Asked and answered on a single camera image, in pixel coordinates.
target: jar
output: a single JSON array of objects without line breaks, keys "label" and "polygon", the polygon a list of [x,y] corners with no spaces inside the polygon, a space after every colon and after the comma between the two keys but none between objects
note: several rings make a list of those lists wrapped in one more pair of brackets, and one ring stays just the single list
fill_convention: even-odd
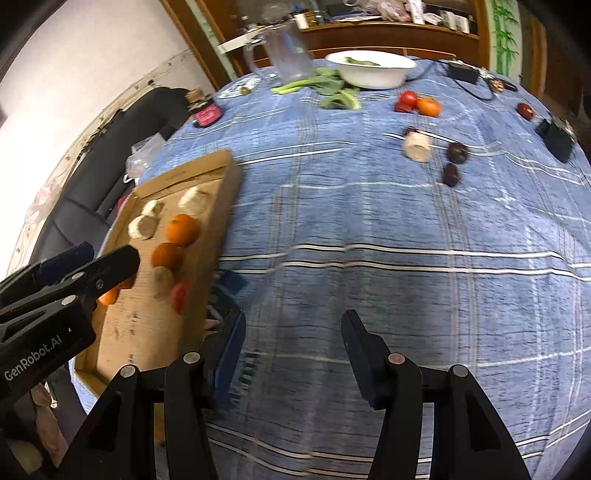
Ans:
[{"label": "jar", "polygon": [[222,117],[222,108],[212,95],[205,95],[201,89],[195,89],[185,95],[189,101],[189,113],[193,116],[193,126],[206,128]]}]

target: table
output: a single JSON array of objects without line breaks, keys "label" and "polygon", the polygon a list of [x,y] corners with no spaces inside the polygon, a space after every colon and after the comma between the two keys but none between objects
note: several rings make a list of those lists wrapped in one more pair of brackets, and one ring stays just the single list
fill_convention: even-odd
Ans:
[{"label": "table", "polygon": [[[419,365],[465,364],[535,479],[591,419],[590,165],[579,147],[552,157],[515,112],[525,100],[548,116],[527,92],[482,102],[444,70],[407,85],[441,102],[438,118],[393,112],[402,89],[361,92],[359,111],[322,110],[311,89],[220,99],[224,117],[185,124],[142,177],[221,148],[244,169],[220,259],[248,282],[246,341],[209,427],[220,479],[365,478],[383,412],[343,347],[350,308]],[[402,153],[409,125],[428,132],[427,164]],[[451,140],[470,150],[455,188],[441,183]],[[426,406],[418,478],[432,433]]]}]

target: plastic bag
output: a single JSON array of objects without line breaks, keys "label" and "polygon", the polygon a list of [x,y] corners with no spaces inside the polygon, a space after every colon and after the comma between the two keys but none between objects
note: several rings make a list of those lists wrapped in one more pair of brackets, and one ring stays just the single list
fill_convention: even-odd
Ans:
[{"label": "plastic bag", "polygon": [[154,161],[158,152],[162,150],[164,143],[165,140],[162,135],[155,134],[133,145],[131,155],[125,161],[127,175],[124,182],[133,179],[137,183],[137,179],[141,177],[146,168]]},{"label": "plastic bag", "polygon": [[47,218],[60,197],[61,186],[56,179],[48,180],[35,195],[35,200],[25,214],[25,234],[28,227],[35,227]]},{"label": "plastic bag", "polygon": [[410,15],[402,2],[398,2],[397,0],[379,0],[377,10],[384,20],[391,22],[411,21]]}]

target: orange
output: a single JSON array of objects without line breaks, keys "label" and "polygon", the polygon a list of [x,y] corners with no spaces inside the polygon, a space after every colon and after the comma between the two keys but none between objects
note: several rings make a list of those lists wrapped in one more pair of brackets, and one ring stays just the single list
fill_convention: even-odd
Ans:
[{"label": "orange", "polygon": [[176,270],[183,263],[183,249],[175,244],[160,244],[152,252],[152,266]]},{"label": "orange", "polygon": [[119,296],[119,287],[110,289],[108,292],[103,293],[99,297],[99,302],[103,305],[113,305],[117,301]]},{"label": "orange", "polygon": [[123,282],[121,282],[119,284],[119,288],[121,290],[129,290],[131,287],[134,286],[136,276],[137,276],[137,273],[134,273],[127,280],[124,280]]},{"label": "orange", "polygon": [[417,99],[417,108],[421,115],[439,116],[441,113],[441,104],[435,98]]},{"label": "orange", "polygon": [[179,247],[186,247],[195,241],[200,231],[201,225],[198,220],[179,213],[166,227],[166,238]]}]

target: black leather couch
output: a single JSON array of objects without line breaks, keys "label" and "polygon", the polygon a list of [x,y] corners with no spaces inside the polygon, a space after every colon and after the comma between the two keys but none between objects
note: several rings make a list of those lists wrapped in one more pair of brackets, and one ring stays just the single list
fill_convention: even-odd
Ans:
[{"label": "black leather couch", "polygon": [[98,252],[116,216],[118,200],[135,186],[123,183],[131,146],[156,133],[168,139],[187,120],[187,90],[157,87],[119,111],[92,143],[66,183],[35,244],[30,263],[81,242]]}]

